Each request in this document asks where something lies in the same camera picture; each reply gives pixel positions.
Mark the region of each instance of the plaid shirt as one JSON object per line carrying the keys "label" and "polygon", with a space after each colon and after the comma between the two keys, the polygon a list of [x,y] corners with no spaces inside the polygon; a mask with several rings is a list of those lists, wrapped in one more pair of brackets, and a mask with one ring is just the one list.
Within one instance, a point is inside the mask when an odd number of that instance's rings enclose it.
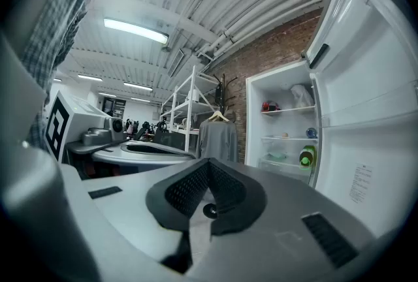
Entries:
{"label": "plaid shirt", "polygon": [[[57,66],[74,44],[80,20],[86,15],[86,0],[47,0],[20,58],[24,67],[48,94]],[[42,109],[32,124],[27,141],[45,148]]]}

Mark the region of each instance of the fluorescent light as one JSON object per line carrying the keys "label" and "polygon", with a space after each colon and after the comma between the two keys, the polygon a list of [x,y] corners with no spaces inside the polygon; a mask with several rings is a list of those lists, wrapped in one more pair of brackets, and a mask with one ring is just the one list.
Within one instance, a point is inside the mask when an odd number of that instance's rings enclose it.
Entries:
{"label": "fluorescent light", "polygon": [[95,80],[95,81],[103,81],[101,78],[95,78],[93,76],[83,76],[81,74],[78,75],[81,79],[88,79],[88,80]]}
{"label": "fluorescent light", "polygon": [[167,44],[169,36],[158,31],[154,31],[148,28],[140,27],[139,25],[129,24],[126,22],[111,20],[108,18],[104,19],[104,26],[111,29],[117,29],[121,31],[126,31],[127,33],[136,34],[139,36],[146,37],[147,39],[156,40],[162,44]]}
{"label": "fluorescent light", "polygon": [[130,84],[129,82],[124,82],[125,86],[128,87],[134,87],[134,88],[139,88],[139,89],[145,89],[146,91],[152,91],[152,88],[150,87],[145,87],[145,86],[139,86],[139,85],[135,85],[135,84]]}
{"label": "fluorescent light", "polygon": [[99,92],[100,95],[104,95],[105,97],[116,97],[116,95],[113,94],[108,94],[108,93],[103,93],[103,92]]}
{"label": "fluorescent light", "polygon": [[135,101],[141,101],[141,102],[151,102],[150,100],[137,99],[136,97],[131,97],[131,99],[133,99]]}

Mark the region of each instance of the white bag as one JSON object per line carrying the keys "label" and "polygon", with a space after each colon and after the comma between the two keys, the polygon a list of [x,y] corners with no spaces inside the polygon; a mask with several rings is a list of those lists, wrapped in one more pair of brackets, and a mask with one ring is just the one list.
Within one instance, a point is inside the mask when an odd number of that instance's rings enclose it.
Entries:
{"label": "white bag", "polygon": [[294,85],[291,91],[295,98],[295,108],[315,106],[314,100],[303,85]]}

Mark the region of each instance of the brick wall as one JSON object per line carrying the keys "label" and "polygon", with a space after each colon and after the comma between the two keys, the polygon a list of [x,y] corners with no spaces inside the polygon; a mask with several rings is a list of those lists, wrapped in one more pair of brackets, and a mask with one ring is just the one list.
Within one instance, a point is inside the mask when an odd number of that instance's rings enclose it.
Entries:
{"label": "brick wall", "polygon": [[241,163],[244,162],[246,152],[246,78],[300,59],[300,53],[305,50],[314,33],[320,15],[321,9],[295,18],[249,43],[230,58],[205,72],[208,75],[215,74],[219,79],[225,73],[227,82],[238,77],[238,80],[229,85],[226,98],[236,96],[229,104],[235,104],[231,109],[236,113]]}

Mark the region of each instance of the white label sticker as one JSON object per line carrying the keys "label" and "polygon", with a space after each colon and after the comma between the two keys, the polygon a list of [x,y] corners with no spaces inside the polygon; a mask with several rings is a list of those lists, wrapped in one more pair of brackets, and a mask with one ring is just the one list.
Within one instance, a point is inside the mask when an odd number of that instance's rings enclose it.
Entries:
{"label": "white label sticker", "polygon": [[373,167],[366,166],[365,164],[357,164],[350,190],[350,197],[354,202],[364,202],[368,189],[370,188],[372,174]]}

